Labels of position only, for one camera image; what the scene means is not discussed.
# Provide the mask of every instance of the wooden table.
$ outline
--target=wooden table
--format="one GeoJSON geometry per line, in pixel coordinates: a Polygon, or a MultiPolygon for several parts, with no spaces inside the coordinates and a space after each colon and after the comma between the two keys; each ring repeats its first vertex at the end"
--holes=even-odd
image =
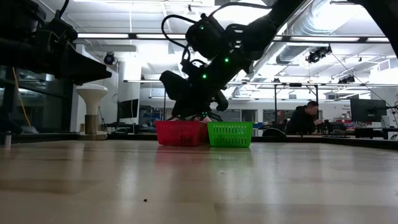
{"type": "Polygon", "coordinates": [[[156,141],[0,150],[4,224],[398,223],[398,155],[392,151],[156,141]]]}

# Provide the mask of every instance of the computer monitor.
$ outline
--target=computer monitor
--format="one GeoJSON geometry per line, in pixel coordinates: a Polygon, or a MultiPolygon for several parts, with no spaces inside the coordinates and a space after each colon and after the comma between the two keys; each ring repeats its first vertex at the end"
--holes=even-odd
{"type": "Polygon", "coordinates": [[[118,103],[118,121],[123,118],[136,118],[138,112],[138,99],[118,103]]]}
{"type": "Polygon", "coordinates": [[[351,120],[356,122],[381,122],[381,116],[387,115],[384,100],[350,99],[351,120]]]}

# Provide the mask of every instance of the man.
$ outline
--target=man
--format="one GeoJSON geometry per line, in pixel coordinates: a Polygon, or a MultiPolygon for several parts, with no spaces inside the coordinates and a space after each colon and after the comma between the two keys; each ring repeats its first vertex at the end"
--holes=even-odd
{"type": "Polygon", "coordinates": [[[322,124],[322,120],[315,120],[318,113],[318,103],[310,101],[306,106],[298,106],[287,123],[286,134],[312,134],[315,126],[322,124]]]}

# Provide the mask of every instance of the green basket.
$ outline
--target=green basket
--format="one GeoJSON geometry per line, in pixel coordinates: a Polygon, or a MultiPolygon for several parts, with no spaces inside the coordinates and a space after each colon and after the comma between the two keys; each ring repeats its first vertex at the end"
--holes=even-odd
{"type": "Polygon", "coordinates": [[[214,147],[249,147],[253,122],[207,123],[210,145],[214,147]]]}

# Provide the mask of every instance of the red basket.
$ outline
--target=red basket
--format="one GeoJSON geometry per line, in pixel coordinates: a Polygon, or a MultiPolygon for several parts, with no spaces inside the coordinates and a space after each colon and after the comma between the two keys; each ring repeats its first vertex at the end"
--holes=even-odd
{"type": "Polygon", "coordinates": [[[199,146],[208,139],[200,121],[155,121],[157,141],[164,146],[199,146]]]}

